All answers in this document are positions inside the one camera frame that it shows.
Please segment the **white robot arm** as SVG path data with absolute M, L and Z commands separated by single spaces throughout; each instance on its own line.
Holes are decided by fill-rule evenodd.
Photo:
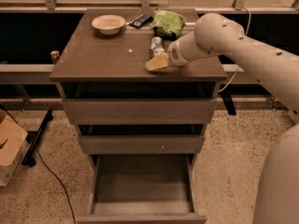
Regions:
M 299 57 L 246 36 L 240 24 L 217 13 L 200 17 L 192 32 L 145 67 L 152 72 L 216 55 L 234 61 L 290 112 L 299 113 Z M 299 125 L 281 135 L 267 154 L 252 224 L 299 224 Z

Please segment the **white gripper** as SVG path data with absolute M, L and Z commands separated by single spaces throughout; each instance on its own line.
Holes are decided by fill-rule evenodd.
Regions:
M 163 52 L 146 62 L 146 70 L 152 72 L 164 69 L 169 66 L 169 59 L 175 66 L 187 65 L 195 60 L 194 49 L 194 39 L 188 36 L 183 36 L 169 45 L 167 49 L 168 56 Z

